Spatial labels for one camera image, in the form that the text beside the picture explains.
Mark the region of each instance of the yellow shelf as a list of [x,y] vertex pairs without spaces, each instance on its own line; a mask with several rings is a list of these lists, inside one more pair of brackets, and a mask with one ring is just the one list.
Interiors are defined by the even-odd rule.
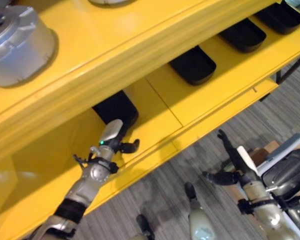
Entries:
[[[144,84],[144,82],[141,80],[134,85]],[[171,113],[164,109],[157,115],[158,119],[155,122],[152,117],[151,120],[144,118],[144,122],[142,118],[145,112],[140,109],[141,119],[133,129],[135,132],[133,137],[141,138],[145,134],[150,138],[156,136],[162,124],[170,130],[174,126],[174,132],[158,142],[155,150],[148,149],[143,152],[141,149],[138,156],[129,161],[117,158],[116,162],[121,165],[120,172],[113,175],[101,188],[86,213],[133,184],[248,105],[273,91],[277,86],[272,80],[265,79],[190,128],[178,129],[179,125],[175,123],[175,119],[169,117]],[[77,153],[84,156],[90,144],[96,144],[98,141],[96,138],[98,134],[91,133],[99,133],[103,126],[100,118],[92,110],[87,110],[16,152],[12,157],[0,161],[0,240],[14,240],[25,235],[55,211],[67,190],[81,174],[80,167],[76,165],[71,155]],[[166,134],[169,132],[163,128],[160,130],[165,131]],[[141,148],[146,144],[151,145],[152,142],[148,142],[146,137],[141,138]]]
[[217,65],[203,85],[189,85],[169,64],[146,76],[183,126],[210,114],[300,56],[300,26],[291,34],[281,35],[256,18],[251,20],[266,33],[265,41],[254,52],[240,53],[218,35],[199,45]]
[[[146,159],[149,155],[151,158],[165,159],[172,150],[176,151],[173,145],[162,147],[159,142],[181,128],[181,124],[145,79],[138,80],[124,91],[139,113],[133,130],[128,131],[124,140],[132,142],[140,139],[140,146],[134,154],[115,156],[114,161],[120,170],[112,177],[119,179],[121,173],[136,161]],[[0,240],[16,239],[20,232],[24,233],[24,229],[30,229],[28,225],[34,227],[53,213],[58,202],[81,174],[72,155],[86,157],[90,146],[98,144],[104,127],[100,117],[88,109],[0,161],[0,222],[3,221],[0,224]],[[107,183],[99,194],[99,201],[120,191],[125,186],[122,184],[121,180]],[[16,219],[21,224],[11,227],[10,221]]]
[[273,2],[19,0],[57,34],[58,52],[34,80],[0,88],[0,159]]

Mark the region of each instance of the black tray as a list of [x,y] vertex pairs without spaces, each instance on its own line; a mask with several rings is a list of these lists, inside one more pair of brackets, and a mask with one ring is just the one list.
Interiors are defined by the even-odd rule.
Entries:
[[138,110],[124,91],[108,97],[93,106],[92,109],[100,116],[105,124],[115,119],[121,119],[125,128],[130,128],[138,118]]
[[170,65],[191,85],[199,85],[211,78],[216,63],[196,46],[170,61]]
[[257,12],[255,16],[280,34],[289,34],[300,25],[300,13],[286,1],[274,3]]
[[266,34],[248,18],[220,32],[220,35],[239,51],[256,50],[266,39]]

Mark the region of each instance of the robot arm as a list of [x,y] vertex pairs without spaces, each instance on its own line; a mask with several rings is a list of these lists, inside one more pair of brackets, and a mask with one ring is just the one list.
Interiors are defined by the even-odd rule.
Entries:
[[70,188],[63,202],[53,215],[33,233],[31,240],[59,240],[73,237],[76,228],[90,206],[100,187],[107,181],[110,174],[118,171],[112,161],[113,156],[121,153],[134,153],[139,147],[139,140],[134,143],[122,143],[128,128],[120,119],[106,125],[99,141],[99,146],[92,146],[87,160],[74,155],[82,168],[79,180]]
[[219,185],[231,185],[239,182],[248,199],[239,200],[240,211],[243,214],[253,214],[269,240],[299,240],[299,237],[288,227],[278,203],[267,192],[261,178],[256,173],[256,168],[251,168],[246,164],[222,130],[219,130],[218,137],[222,140],[237,171],[216,174],[203,172],[203,175],[212,183]]

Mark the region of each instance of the gray carpet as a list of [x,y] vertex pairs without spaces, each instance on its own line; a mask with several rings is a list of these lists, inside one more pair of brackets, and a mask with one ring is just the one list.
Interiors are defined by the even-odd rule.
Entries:
[[[263,147],[285,141],[300,132],[300,68],[263,102],[238,114],[222,128],[235,146]],[[216,130],[160,166],[140,181],[88,214],[76,240],[128,240],[139,232],[135,217],[146,215],[157,240],[189,239],[189,205],[183,184],[194,184],[202,207],[215,225],[220,240],[261,240],[248,217],[221,186],[199,177],[216,171],[227,159]]]

